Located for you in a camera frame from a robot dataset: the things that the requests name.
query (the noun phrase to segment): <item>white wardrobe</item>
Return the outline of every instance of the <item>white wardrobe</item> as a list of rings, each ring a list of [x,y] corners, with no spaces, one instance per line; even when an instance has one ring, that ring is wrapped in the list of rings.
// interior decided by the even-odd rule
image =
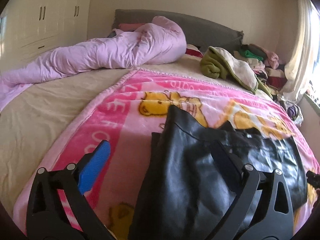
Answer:
[[[87,38],[90,0],[10,0],[0,15],[0,72]]]

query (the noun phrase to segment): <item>bed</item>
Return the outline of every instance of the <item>bed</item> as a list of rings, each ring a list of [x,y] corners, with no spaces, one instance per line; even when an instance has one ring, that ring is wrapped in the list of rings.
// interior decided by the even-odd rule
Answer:
[[[227,51],[238,50],[243,33],[193,16],[152,10],[122,10],[115,13],[113,28],[119,23],[150,22],[165,16],[183,29],[187,43],[205,52],[209,45]],[[200,58],[184,55],[165,65],[142,65],[141,68],[214,82],[246,91],[232,81],[212,80],[201,74]],[[130,70],[100,69],[73,77],[36,84],[17,96],[0,116],[0,199],[10,215],[13,206],[45,154],[68,125],[99,93],[117,83]],[[270,101],[261,90],[256,96]]]

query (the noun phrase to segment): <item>pink pillow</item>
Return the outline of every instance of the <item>pink pillow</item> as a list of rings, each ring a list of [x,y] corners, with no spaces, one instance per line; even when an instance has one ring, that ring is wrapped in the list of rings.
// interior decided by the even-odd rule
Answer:
[[[123,32],[132,32],[143,25],[145,25],[145,23],[120,23],[118,29]]]

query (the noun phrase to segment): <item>mattress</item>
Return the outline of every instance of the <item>mattress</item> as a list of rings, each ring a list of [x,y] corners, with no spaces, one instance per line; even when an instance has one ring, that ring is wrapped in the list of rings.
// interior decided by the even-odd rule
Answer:
[[[142,68],[241,88],[235,82],[201,74],[198,57],[184,55],[165,65]],[[16,97],[0,116],[0,200],[12,215],[14,203],[54,141],[100,92],[130,70],[101,69],[34,85]],[[271,100],[258,90],[257,96]]]

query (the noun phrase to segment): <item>headboard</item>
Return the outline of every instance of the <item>headboard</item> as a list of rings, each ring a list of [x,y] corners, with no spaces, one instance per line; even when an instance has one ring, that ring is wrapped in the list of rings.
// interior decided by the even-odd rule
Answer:
[[[209,46],[224,48],[233,54],[239,50],[244,34],[221,24],[198,17],[155,10],[123,10],[117,9],[112,28],[118,28],[120,23],[150,23],[155,16],[164,16],[176,22],[183,30],[187,43],[200,47],[206,52]]]

